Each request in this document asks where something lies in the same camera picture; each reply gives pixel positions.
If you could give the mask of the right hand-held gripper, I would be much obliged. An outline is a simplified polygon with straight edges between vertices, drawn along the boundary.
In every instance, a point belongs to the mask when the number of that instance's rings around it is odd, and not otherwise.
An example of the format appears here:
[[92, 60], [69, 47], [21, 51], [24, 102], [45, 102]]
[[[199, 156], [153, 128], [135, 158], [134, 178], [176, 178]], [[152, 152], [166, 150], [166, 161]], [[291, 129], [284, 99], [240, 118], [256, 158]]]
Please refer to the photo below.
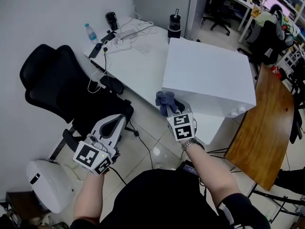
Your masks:
[[195, 137], [197, 122], [193, 117], [191, 106], [184, 100], [177, 98], [177, 107], [181, 114], [167, 107], [168, 127], [176, 141]]

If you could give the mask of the dark blue cloth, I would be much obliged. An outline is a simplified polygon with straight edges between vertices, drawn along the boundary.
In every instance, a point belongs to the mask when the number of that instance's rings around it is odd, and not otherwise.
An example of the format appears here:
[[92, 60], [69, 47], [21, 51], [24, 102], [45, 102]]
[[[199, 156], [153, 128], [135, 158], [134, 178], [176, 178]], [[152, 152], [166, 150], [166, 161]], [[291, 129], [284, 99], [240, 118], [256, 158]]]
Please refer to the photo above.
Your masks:
[[165, 117], [168, 116], [167, 107], [170, 108], [172, 113], [176, 113], [176, 111], [178, 110], [178, 107], [174, 101], [173, 92], [158, 91], [156, 93], [155, 104], [156, 106], [160, 107], [160, 113], [162, 116]]

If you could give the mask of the large white box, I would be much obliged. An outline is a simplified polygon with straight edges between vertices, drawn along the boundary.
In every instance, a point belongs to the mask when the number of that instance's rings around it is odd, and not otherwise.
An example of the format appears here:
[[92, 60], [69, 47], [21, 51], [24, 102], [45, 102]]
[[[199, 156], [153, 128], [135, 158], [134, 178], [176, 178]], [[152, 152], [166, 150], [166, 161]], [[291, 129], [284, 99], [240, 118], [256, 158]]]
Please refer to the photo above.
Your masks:
[[247, 56], [183, 38], [170, 39], [162, 90], [206, 115], [234, 118], [256, 106]]

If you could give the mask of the person's left forearm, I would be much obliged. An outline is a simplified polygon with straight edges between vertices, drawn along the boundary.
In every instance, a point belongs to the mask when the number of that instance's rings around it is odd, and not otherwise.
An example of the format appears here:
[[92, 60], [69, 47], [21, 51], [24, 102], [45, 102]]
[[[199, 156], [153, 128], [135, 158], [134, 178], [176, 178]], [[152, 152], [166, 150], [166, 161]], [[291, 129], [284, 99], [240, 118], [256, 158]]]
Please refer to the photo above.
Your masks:
[[73, 219], [99, 225], [103, 208], [104, 174], [88, 173], [74, 203]]

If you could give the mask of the silver wristwatch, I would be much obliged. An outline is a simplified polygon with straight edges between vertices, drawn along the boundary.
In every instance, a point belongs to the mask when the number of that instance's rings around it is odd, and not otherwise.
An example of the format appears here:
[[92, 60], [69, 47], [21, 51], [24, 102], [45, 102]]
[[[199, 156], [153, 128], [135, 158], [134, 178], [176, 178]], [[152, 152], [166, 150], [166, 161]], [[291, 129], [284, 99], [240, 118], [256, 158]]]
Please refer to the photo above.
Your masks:
[[183, 151], [186, 151], [192, 145], [197, 145], [199, 147], [202, 147], [202, 145], [195, 138], [191, 138], [191, 139], [188, 139], [188, 140], [183, 140], [183, 141], [180, 142], [180, 144], [182, 146]]

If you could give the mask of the black device with screen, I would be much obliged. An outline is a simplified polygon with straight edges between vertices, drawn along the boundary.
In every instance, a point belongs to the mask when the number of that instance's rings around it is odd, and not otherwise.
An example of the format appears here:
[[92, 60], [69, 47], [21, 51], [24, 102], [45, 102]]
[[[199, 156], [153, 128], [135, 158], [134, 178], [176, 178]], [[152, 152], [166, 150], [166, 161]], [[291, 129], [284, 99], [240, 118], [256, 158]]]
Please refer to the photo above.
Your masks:
[[183, 170], [185, 172], [192, 174], [193, 176], [198, 177], [198, 173], [196, 169], [194, 168], [192, 162], [189, 160], [183, 161], [176, 170]]

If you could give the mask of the black high-back office chair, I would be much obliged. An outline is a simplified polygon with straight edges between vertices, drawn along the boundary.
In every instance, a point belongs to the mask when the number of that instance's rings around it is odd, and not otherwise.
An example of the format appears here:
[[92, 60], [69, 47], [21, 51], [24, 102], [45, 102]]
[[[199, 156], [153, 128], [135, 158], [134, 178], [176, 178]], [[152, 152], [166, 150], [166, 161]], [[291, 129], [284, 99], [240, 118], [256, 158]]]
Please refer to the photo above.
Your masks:
[[129, 121], [134, 112], [128, 100], [108, 89], [97, 89], [68, 45], [57, 49], [39, 45], [23, 64], [20, 79], [26, 101], [72, 124], [81, 136], [79, 141], [85, 140], [99, 120], [123, 114]]

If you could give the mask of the black smartphone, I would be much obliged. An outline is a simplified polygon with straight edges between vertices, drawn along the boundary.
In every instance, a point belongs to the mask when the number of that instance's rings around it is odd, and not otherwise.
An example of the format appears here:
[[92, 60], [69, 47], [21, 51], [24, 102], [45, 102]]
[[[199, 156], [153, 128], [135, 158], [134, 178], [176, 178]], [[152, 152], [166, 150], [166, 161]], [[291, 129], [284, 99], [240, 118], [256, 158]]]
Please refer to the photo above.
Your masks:
[[89, 58], [91, 58], [91, 59], [96, 58], [97, 55], [99, 54], [101, 48], [102, 48], [102, 44], [101, 43], [97, 43], [95, 45], [95, 47], [93, 48], [93, 50], [91, 51], [91, 53], [89, 54]]

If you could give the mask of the white rounded appliance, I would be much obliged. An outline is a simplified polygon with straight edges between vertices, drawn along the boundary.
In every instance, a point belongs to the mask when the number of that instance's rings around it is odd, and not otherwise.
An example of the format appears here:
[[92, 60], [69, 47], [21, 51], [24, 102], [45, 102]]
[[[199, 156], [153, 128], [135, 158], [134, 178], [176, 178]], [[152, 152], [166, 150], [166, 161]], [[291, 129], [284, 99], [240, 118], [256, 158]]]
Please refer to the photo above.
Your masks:
[[26, 175], [38, 199], [51, 212], [60, 213], [72, 202], [75, 189], [61, 165], [46, 160], [30, 161]]

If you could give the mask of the brown wooden table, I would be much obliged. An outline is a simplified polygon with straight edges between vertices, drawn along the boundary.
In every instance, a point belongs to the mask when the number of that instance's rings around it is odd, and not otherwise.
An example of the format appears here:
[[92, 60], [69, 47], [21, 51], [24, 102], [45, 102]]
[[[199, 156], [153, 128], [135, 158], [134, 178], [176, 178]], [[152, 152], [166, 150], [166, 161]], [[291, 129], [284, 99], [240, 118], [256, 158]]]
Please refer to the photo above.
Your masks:
[[225, 158], [269, 191], [283, 163], [291, 134], [295, 100], [262, 64], [255, 87], [256, 106], [244, 115]]

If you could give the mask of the small black tumbler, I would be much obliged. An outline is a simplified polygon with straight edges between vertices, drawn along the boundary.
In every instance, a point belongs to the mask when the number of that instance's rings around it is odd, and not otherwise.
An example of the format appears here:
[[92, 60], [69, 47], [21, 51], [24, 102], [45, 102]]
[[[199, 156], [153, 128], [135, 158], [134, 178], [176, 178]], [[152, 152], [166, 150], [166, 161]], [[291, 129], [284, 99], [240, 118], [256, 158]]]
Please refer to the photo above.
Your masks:
[[118, 30], [117, 18], [115, 12], [108, 12], [105, 14], [105, 18], [112, 31]]

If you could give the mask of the black office chair with jacket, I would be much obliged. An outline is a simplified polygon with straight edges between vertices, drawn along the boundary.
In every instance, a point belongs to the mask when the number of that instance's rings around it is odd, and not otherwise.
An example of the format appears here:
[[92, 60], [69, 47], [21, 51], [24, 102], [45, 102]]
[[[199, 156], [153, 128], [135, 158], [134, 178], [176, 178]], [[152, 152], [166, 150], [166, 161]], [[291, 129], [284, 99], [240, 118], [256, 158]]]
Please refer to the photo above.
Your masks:
[[277, 24], [267, 21], [256, 40], [250, 45], [251, 53], [238, 48], [248, 56], [252, 63], [260, 65], [262, 62], [266, 65], [275, 64], [278, 55], [294, 44], [293, 36], [285, 33]]

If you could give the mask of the black swivel office chair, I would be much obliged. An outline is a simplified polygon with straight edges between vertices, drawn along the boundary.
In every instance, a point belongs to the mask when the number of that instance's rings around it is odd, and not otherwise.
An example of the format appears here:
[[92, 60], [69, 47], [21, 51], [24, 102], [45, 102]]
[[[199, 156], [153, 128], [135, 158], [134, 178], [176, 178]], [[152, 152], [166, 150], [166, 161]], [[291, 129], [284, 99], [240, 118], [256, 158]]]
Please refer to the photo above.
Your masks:
[[224, 7], [222, 0], [212, 0], [210, 4], [211, 17], [203, 16], [202, 24], [205, 20], [214, 21], [210, 30], [212, 31], [217, 25], [219, 25], [226, 30], [226, 35], [229, 36], [230, 31], [227, 26], [230, 28], [231, 24], [224, 20], [224, 15], [228, 12], [229, 10]]

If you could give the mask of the black mesh office chair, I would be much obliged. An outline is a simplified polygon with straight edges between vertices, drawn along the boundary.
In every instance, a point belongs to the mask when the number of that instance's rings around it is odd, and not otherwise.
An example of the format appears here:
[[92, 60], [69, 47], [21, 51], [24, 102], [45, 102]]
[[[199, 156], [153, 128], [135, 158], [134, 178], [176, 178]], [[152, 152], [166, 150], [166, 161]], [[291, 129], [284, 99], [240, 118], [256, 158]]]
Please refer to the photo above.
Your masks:
[[305, 109], [305, 62], [299, 62], [299, 64], [294, 68], [294, 72], [291, 75], [292, 90], [294, 93], [295, 109], [293, 124], [290, 134], [290, 143], [293, 144], [298, 137], [302, 139], [302, 118], [300, 115], [300, 110]]

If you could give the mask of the computer monitor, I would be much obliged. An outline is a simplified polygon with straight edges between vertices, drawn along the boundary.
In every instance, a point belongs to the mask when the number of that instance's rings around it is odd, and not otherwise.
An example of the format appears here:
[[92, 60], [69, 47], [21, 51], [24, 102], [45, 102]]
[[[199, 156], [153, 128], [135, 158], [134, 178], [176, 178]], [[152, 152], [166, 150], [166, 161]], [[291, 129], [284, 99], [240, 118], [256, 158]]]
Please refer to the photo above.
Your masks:
[[264, 0], [264, 7], [268, 10], [270, 10], [273, 5], [280, 6], [286, 16], [289, 16], [292, 13], [292, 11], [288, 8], [287, 4], [284, 3], [282, 0]]

